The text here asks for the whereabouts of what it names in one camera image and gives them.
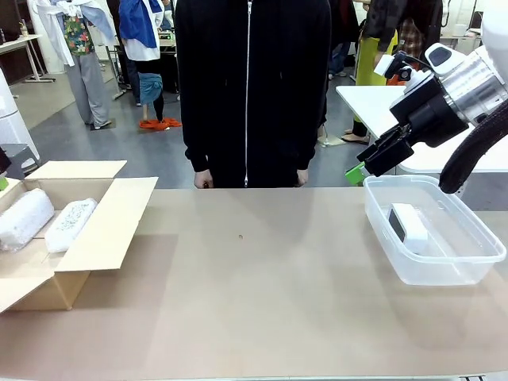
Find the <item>white wrapped package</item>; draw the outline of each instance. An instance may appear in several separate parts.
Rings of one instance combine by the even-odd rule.
[[[83,201],[74,201],[63,208],[44,235],[46,247],[50,254],[66,252],[78,234],[83,230],[88,219],[97,207],[97,202],[88,198]]]
[[[26,246],[55,215],[55,208],[43,190],[23,194],[0,216],[2,250],[17,251]]]

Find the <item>person in black hoodie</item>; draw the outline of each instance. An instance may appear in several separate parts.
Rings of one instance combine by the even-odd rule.
[[[179,0],[175,27],[194,185],[304,185],[325,104],[328,0]]]

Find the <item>beige table surface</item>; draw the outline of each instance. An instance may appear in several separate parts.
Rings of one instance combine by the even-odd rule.
[[[404,285],[363,191],[156,190],[120,271],[0,316],[0,376],[470,375],[508,368],[508,288]],[[508,214],[482,214],[508,242]]]

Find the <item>plastic container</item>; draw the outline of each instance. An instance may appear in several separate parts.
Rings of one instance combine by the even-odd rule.
[[[368,177],[365,211],[375,235],[400,279],[417,286],[463,286],[480,282],[506,248],[454,194],[443,193],[437,179],[422,175]],[[419,254],[410,252],[388,222],[391,204],[414,206],[428,230]]]

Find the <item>cardboard box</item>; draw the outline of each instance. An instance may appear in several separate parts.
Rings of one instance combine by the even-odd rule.
[[[19,252],[0,252],[0,312],[70,310],[90,271],[121,267],[157,178],[114,179],[125,161],[49,162],[25,181],[10,179],[0,213],[24,192],[40,188],[55,210],[93,198],[98,206],[65,253],[49,255],[44,233]]]

